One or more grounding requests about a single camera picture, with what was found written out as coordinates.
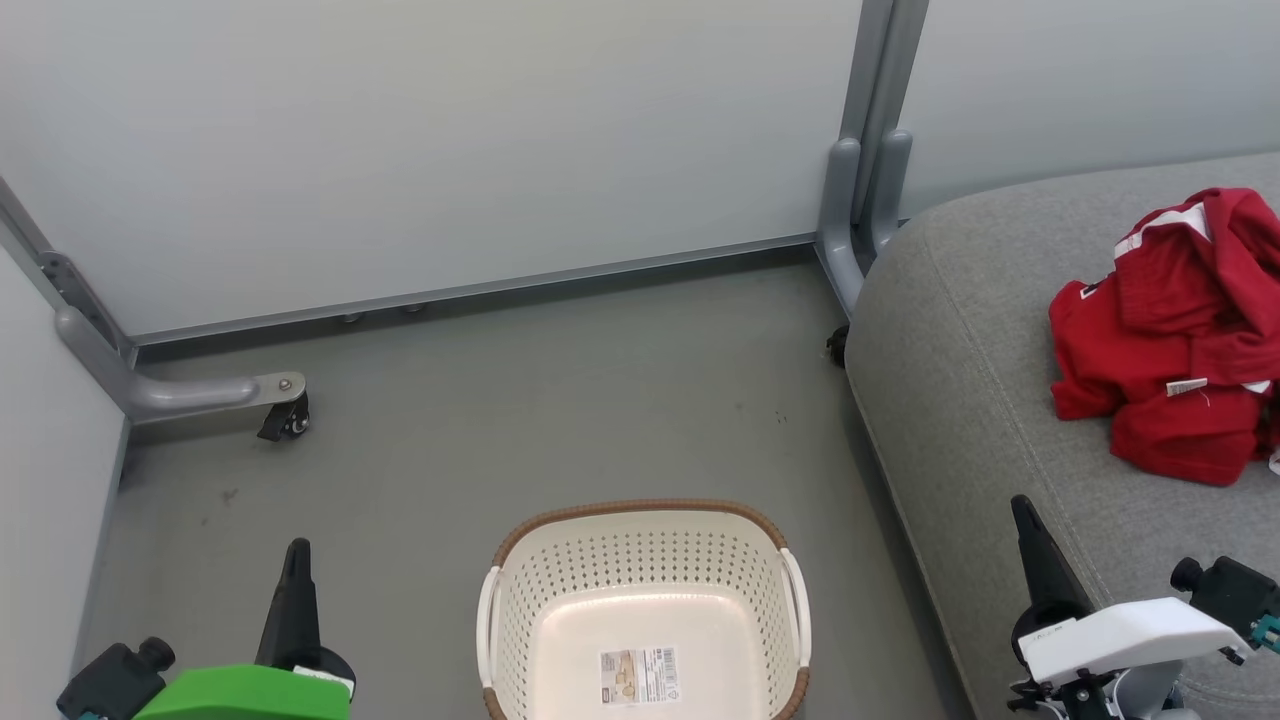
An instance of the gray metal frame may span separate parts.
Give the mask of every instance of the gray metal frame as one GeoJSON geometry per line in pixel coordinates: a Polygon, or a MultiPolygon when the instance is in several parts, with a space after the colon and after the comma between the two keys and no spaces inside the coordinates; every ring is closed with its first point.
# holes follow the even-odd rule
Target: gray metal frame
{"type": "MultiPolygon", "coordinates": [[[[902,113],[902,100],[906,97],[906,86],[911,78],[911,67],[915,64],[915,51],[920,45],[920,32],[924,29],[928,9],[929,0],[893,0],[892,3],[884,31],[883,53],[876,65],[874,90],[867,108],[867,122],[861,135],[863,158],[858,168],[858,190],[854,195],[855,218],[865,217],[867,197],[877,178],[877,159],[890,133],[899,129],[897,120],[902,113]]],[[[905,164],[905,158],[892,158],[887,163],[890,168],[882,172],[896,173],[892,163],[900,160],[905,164]]]]}
{"type": "MultiPolygon", "coordinates": [[[[74,272],[72,259],[58,254],[50,246],[47,238],[36,227],[35,220],[26,213],[3,178],[0,178],[0,220],[4,220],[13,229],[26,252],[42,263],[45,275],[52,281],[56,291],[61,291],[72,306],[79,309],[81,319],[88,316],[88,320],[106,338],[106,342],[122,352],[127,352],[132,346],[160,345],[330,316],[355,319],[372,310],[420,307],[422,304],[438,300],[586,279],[808,242],[815,243],[818,256],[847,313],[852,309],[861,288],[863,273],[858,256],[874,256],[896,229],[897,193],[892,191],[893,183],[890,182],[887,183],[888,188],[876,192],[869,192],[869,187],[873,178],[890,181],[905,173],[910,137],[908,136],[904,141],[901,136],[884,136],[886,128],[892,128],[897,122],[897,113],[906,91],[906,79],[910,76],[927,6],[928,0],[863,0],[840,136],[828,156],[817,233],[128,337],[120,332],[79,273],[74,272]],[[874,209],[874,213],[868,213],[868,208],[874,209]],[[859,227],[856,234],[852,232],[855,224],[859,227]]],[[[64,340],[72,337],[74,338],[72,342],[79,343],[73,350],[77,350],[78,356],[86,364],[99,363],[101,359],[97,357],[97,351],[91,350],[90,343],[84,342],[79,331],[76,329],[79,322],[68,318],[64,320],[65,329],[60,325],[59,332],[68,333],[64,340]]],[[[113,397],[116,397],[118,402],[122,402],[122,407],[127,407],[127,411],[140,413],[138,418],[169,416],[172,413],[178,413],[178,406],[183,407],[180,414],[205,411],[200,409],[197,397],[206,397],[215,404],[209,406],[209,410],[220,409],[227,406],[225,402],[230,402],[232,395],[237,395],[229,388],[223,388],[211,396],[207,395],[207,387],[204,389],[191,388],[189,392],[179,393],[184,397],[182,401],[170,398],[161,402],[160,396],[155,395],[156,392],[164,395],[164,392],[177,391],[177,388],[161,392],[155,388],[145,388],[146,383],[143,382],[125,383],[116,378],[115,370],[105,369],[105,366],[97,368],[96,373],[100,379],[102,377],[114,378],[109,380],[116,383],[113,386],[116,388],[113,397]],[[143,397],[152,398],[143,401],[141,400],[143,397]],[[165,402],[170,405],[161,407],[165,402]]],[[[243,396],[243,392],[242,388],[238,396],[243,396]]]]}
{"type": "Polygon", "coordinates": [[[854,310],[858,293],[863,290],[863,270],[858,266],[854,228],[849,222],[860,155],[861,146],[851,137],[831,149],[827,155],[827,179],[822,188],[822,210],[818,213],[818,259],[827,270],[827,278],[845,315],[854,310]]]}
{"type": "Polygon", "coordinates": [[[0,222],[9,231],[0,232],[0,245],[54,307],[58,337],[131,423],[154,423],[219,410],[292,402],[306,391],[306,378],[301,373],[157,380],[136,372],[132,366],[134,352],[128,338],[70,259],[49,246],[35,220],[3,179],[0,222]],[[95,318],[86,318],[82,310],[92,313],[95,318]]]}
{"type": "Polygon", "coordinates": [[[207,380],[157,380],[125,365],[106,338],[72,306],[54,313],[58,337],[134,424],[215,410],[292,402],[306,389],[301,373],[207,380]]]}

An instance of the white wall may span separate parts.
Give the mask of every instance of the white wall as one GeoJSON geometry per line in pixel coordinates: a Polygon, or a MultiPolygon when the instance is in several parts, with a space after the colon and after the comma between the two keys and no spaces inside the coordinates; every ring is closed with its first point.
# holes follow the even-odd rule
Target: white wall
{"type": "Polygon", "coordinates": [[[5,717],[52,719],[124,416],[58,340],[52,307],[3,247],[0,328],[0,706],[5,717]]]}
{"type": "Polygon", "coordinates": [[[813,232],[858,0],[6,0],[0,176],[129,334],[813,232]]]}
{"type": "Polygon", "coordinates": [[[1280,149],[1275,0],[931,0],[904,218],[979,190],[1280,149]]]}

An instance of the perforated basket wall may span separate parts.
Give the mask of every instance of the perforated basket wall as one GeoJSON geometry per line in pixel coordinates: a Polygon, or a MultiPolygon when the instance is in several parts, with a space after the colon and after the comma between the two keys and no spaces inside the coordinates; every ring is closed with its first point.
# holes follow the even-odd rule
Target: perforated basket wall
{"type": "Polygon", "coordinates": [[[759,630],[769,716],[790,715],[783,710],[797,689],[803,694],[799,685],[806,683],[808,671],[797,678],[799,638],[790,619],[791,587],[777,528],[755,511],[730,503],[704,502],[690,510],[622,507],[627,505],[535,518],[499,551],[493,688],[506,717],[526,720],[529,715],[531,629],[549,602],[567,593],[653,583],[713,585],[740,596],[759,630]],[[748,516],[719,510],[728,507],[748,516]]]}

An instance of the clothing tag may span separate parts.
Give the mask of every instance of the clothing tag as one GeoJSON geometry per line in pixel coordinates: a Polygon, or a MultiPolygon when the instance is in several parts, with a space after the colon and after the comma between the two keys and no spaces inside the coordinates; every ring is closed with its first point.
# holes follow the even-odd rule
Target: clothing tag
{"type": "Polygon", "coordinates": [[[1194,380],[1175,380],[1165,383],[1165,395],[1172,397],[1193,389],[1199,389],[1208,384],[1208,378],[1196,378],[1194,380]]]}

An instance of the barcode label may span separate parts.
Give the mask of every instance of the barcode label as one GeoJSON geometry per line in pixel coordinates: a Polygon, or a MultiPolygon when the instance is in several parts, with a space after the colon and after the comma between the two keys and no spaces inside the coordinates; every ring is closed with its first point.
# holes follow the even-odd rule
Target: barcode label
{"type": "Polygon", "coordinates": [[[600,702],[650,705],[681,698],[676,648],[652,647],[600,653],[600,702]]]}

